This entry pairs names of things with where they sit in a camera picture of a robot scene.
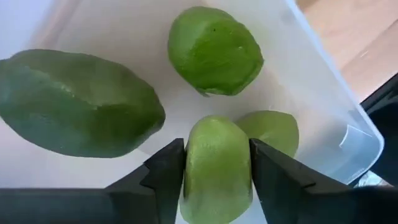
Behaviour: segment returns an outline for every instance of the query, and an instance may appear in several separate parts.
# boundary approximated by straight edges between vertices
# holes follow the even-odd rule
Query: peeled fruit
[[[236,124],[249,136],[294,157],[299,147],[299,127],[294,117],[278,111],[257,111],[240,118]]]
[[[236,95],[259,74],[264,60],[246,27],[228,13],[193,7],[169,34],[169,59],[200,93]]]
[[[182,217],[189,223],[229,223],[252,202],[249,138],[228,118],[207,116],[187,146]]]
[[[26,50],[0,62],[0,116],[24,139],[79,157],[118,157],[158,131],[154,89],[118,63]]]

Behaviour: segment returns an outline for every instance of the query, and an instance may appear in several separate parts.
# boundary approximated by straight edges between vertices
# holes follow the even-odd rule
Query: green fruit
[[[299,127],[294,117],[278,111],[257,111],[240,118],[236,124],[249,136],[294,157],[299,147]]]
[[[169,58],[200,93],[236,95],[264,60],[254,37],[228,13],[209,7],[183,11],[169,35]]]
[[[26,50],[0,63],[0,116],[53,152],[118,157],[158,131],[165,112],[154,89],[123,65]]]
[[[228,118],[207,116],[191,130],[181,213],[189,223],[229,223],[252,202],[249,138]]]

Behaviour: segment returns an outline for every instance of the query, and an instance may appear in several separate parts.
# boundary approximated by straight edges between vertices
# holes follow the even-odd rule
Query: clear plastic container
[[[277,110],[294,115],[300,131],[295,158],[346,184],[382,152],[382,136],[293,0],[43,0],[31,6],[21,2],[0,2],[0,12],[13,12],[0,13],[0,19],[18,25],[6,26],[6,38],[0,37],[1,58],[26,48],[46,48],[122,63],[155,88],[167,119],[138,149],[116,159],[46,151],[2,122],[0,170],[9,172],[0,173],[0,187],[105,187],[171,140],[187,140],[191,127],[209,114],[236,119],[256,110]],[[264,68],[239,95],[202,97],[172,68],[167,56],[169,29],[192,6],[230,13],[261,46]],[[18,37],[16,44],[5,42],[13,35]],[[236,223],[248,220],[264,220],[258,199]]]

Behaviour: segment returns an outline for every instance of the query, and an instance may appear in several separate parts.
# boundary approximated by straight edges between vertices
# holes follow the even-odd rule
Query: cut fruit
[[[228,118],[207,116],[191,130],[183,194],[189,223],[229,223],[250,206],[249,138]]]
[[[26,50],[0,63],[0,116],[53,152],[118,157],[158,131],[165,112],[154,89],[123,65]]]
[[[240,118],[236,124],[249,136],[294,157],[299,147],[299,127],[294,117],[278,111],[257,111]]]
[[[236,95],[259,74],[264,60],[245,26],[209,7],[183,11],[169,35],[169,58],[200,93]]]

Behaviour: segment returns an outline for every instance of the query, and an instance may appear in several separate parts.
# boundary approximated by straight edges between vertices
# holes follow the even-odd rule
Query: container wall
[[[289,105],[276,108],[298,121],[296,159],[346,184],[376,161],[382,136],[293,1],[207,2],[228,11],[259,40],[265,67],[290,95]]]

